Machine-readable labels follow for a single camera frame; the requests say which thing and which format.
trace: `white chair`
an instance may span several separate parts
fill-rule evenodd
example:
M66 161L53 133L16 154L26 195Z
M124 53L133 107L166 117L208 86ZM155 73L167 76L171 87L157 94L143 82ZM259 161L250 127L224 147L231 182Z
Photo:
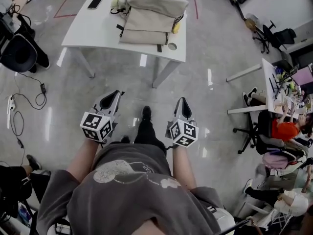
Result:
M291 215L283 214L267 203L265 203L265 207L261 209L249 203L248 201L244 202L244 204L242 205L238 212L238 215L243 210L244 207L248 207L258 212L253 216L253 219L255 220L255 223L258 227L263 227L267 229L269 223L271 223L272 225L279 224L281 229L279 234L283 232L284 228L288 225L289 221L292 218Z

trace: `desk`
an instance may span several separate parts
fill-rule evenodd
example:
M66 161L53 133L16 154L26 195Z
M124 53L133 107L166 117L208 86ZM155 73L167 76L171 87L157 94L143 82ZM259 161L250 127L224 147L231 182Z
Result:
M62 46L69 47L74 57L85 66L89 77L94 78L95 73L83 56L80 50L82 47L122 49L169 60L153 82L154 88L157 88L180 63L186 61L186 15L181 20L179 32L169 34L168 43L174 43L177 49L171 50L168 46L163 46L162 52L158 52L156 45L120 43L121 30L116 28L116 25L124 26L125 20L110 13L112 0L102 0L97 9L87 9L91 1L86 0L62 42Z
M281 90L279 95L277 96L277 99L275 99L275 94L277 92L277 89L273 89L272 85L276 87L275 83L275 69L274 66L269 63L267 60L262 58L262 63L255 65L247 70L241 71L237 73L236 75L233 75L229 78L226 79L226 82L230 82L232 80L235 80L239 77L242 77L244 75L250 74L252 72L258 71L262 69L263 74L265 77L265 83L266 83L266 105L260 105L260 106L254 106L254 107L245 107L245 108L240 108L240 109L234 109L234 110L228 110L228 114L233 114L233 113L244 113L244 112L252 112L252 111L263 111L263 110L268 110L273 113L278 113L278 114L283 114L283 107L282 106L277 106L278 104L282 103L284 100L287 100L288 102L288 107L291 109L291 98L287 97L284 90ZM299 114L294 114L294 118L298 118Z
M21 12L22 11L22 9L23 9L23 7L25 6L25 4L27 4L27 1L28 0L14 0L13 1L13 3L15 4L15 5L18 5L19 7L16 7L16 12ZM17 13L14 13L13 14L13 18L16 18L17 17Z

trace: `gray t-shirt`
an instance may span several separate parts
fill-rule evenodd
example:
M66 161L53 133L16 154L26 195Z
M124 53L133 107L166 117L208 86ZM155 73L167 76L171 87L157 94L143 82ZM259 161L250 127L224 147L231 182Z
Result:
M66 215L74 235L131 235L148 219L169 235L220 231L207 209L223 208L216 191L182 188L154 145L111 144L93 169L81 184L65 170L52 175L38 213L40 235Z

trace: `orange shirt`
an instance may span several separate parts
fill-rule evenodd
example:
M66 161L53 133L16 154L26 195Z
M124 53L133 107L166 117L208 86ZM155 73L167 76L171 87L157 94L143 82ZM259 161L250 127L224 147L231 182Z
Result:
M295 127L295 123L283 122L277 127L277 120L272 122L272 138L288 141L299 134L299 130Z

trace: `smartphone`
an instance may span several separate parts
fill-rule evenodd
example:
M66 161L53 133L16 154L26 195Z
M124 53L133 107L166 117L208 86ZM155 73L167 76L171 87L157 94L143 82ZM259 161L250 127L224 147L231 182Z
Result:
M101 1L102 0L92 0L88 6L88 9L96 9Z

